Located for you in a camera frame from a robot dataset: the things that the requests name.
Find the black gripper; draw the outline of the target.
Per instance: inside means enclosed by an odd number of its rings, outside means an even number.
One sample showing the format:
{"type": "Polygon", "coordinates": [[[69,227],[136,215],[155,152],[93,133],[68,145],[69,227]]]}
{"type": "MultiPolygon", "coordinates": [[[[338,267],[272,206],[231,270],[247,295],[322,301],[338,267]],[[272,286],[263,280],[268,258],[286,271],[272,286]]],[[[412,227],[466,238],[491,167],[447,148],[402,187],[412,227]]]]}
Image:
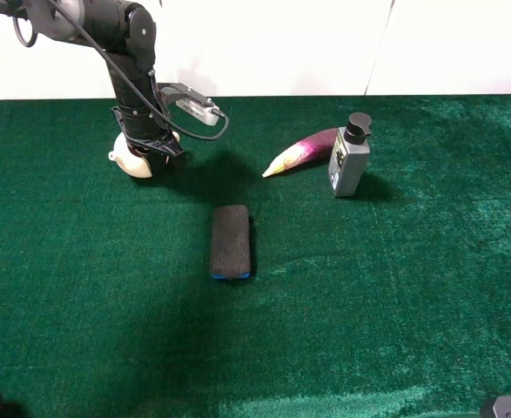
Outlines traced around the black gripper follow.
{"type": "Polygon", "coordinates": [[[140,152],[155,152],[176,158],[184,153],[172,130],[151,117],[146,107],[131,108],[121,104],[111,108],[129,145],[140,152]]]}

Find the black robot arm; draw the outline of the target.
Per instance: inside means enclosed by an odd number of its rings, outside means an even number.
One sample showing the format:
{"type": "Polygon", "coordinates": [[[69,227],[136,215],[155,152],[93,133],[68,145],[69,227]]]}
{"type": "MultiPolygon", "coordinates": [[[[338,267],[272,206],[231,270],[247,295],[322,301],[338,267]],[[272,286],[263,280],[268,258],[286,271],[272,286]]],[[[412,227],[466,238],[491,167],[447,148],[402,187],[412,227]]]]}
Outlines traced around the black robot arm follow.
{"type": "Polygon", "coordinates": [[[0,14],[30,21],[37,35],[95,49],[108,67],[117,100],[112,112],[127,145],[139,156],[175,158],[184,152],[156,83],[156,24],[131,1],[0,1],[0,14]]]}

